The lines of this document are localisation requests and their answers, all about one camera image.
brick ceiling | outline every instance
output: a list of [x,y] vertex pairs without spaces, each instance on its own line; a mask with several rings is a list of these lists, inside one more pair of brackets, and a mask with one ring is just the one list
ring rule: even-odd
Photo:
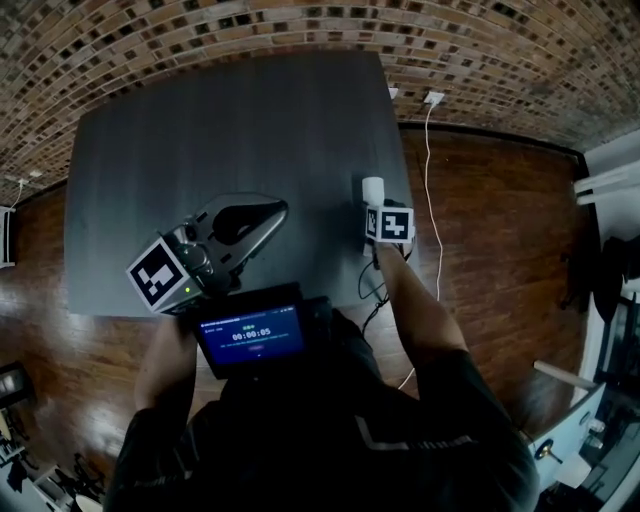
[[[177,73],[309,50],[380,54],[399,121],[577,149],[640,125],[631,0],[0,2],[0,204],[63,180],[78,119]],[[42,172],[32,178],[32,171]]]

person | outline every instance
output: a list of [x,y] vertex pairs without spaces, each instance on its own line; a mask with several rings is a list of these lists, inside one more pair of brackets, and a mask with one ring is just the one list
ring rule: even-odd
[[185,429],[197,344],[165,320],[137,378],[138,412],[104,509],[533,510],[533,459],[456,321],[395,246],[376,252],[420,400],[383,383],[360,330],[334,311],[337,342],[317,364],[230,379]]

power outlet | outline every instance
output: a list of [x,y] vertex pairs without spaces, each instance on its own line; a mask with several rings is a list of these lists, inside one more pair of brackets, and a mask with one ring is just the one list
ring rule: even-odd
[[444,98],[443,92],[431,91],[429,94],[427,94],[427,97],[424,99],[424,102],[431,103],[431,105],[435,107],[438,103],[442,101],[442,98]]

timer display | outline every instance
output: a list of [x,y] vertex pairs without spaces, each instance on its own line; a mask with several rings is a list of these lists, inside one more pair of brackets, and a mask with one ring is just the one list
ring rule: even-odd
[[301,352],[304,342],[294,306],[200,324],[218,364],[236,364]]

